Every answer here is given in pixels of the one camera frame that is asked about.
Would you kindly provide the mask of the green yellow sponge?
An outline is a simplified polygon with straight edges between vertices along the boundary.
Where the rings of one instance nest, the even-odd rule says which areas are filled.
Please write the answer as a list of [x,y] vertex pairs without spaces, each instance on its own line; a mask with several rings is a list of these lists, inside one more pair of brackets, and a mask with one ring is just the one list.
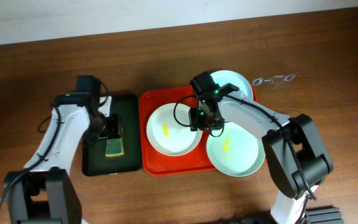
[[122,138],[108,139],[106,141],[106,157],[119,157],[124,155]]

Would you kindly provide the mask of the white plate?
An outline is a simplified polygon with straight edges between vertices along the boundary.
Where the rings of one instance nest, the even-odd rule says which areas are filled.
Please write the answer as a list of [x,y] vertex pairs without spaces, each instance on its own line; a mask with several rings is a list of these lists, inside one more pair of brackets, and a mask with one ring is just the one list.
[[192,131],[177,123],[189,125],[188,112],[190,107],[177,104],[174,118],[175,103],[168,103],[157,108],[149,117],[146,126],[147,139],[152,147],[166,156],[183,156],[188,154],[201,141],[202,131]]

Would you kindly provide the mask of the light blue plate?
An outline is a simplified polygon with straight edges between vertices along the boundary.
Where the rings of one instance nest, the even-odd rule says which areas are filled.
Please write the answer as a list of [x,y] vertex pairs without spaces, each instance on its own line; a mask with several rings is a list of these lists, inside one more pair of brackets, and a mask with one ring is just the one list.
[[242,98],[254,100],[254,91],[250,83],[239,73],[230,70],[219,70],[211,74],[214,82],[219,86],[233,84],[242,92]]

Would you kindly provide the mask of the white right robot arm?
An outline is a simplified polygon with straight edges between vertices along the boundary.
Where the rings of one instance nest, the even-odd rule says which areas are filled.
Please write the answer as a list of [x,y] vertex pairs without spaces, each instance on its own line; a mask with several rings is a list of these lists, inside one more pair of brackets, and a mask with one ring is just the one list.
[[333,169],[333,161],[314,121],[276,113],[245,99],[238,86],[217,84],[209,72],[190,81],[196,107],[189,111],[193,131],[224,131],[232,122],[262,141],[270,176],[278,188],[273,207],[259,223],[342,223],[336,208],[307,210],[316,188]]

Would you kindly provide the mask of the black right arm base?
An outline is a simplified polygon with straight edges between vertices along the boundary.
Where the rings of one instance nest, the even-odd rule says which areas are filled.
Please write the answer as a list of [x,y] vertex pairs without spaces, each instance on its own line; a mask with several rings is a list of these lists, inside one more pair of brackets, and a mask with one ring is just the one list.
[[[274,224],[276,221],[271,216],[252,217],[241,220],[228,221],[230,224]],[[296,223],[301,224],[345,224],[342,213],[337,207],[314,208],[305,210],[301,219]]]

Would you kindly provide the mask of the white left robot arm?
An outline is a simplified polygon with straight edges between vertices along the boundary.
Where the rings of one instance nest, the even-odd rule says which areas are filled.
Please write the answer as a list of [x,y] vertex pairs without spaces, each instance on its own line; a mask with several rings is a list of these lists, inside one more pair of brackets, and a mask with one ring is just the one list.
[[106,157],[124,155],[113,98],[101,96],[105,87],[92,75],[80,75],[74,91],[52,101],[50,124],[36,152],[21,171],[4,179],[0,211],[7,202],[11,223],[85,223],[69,177],[79,143],[101,144]]

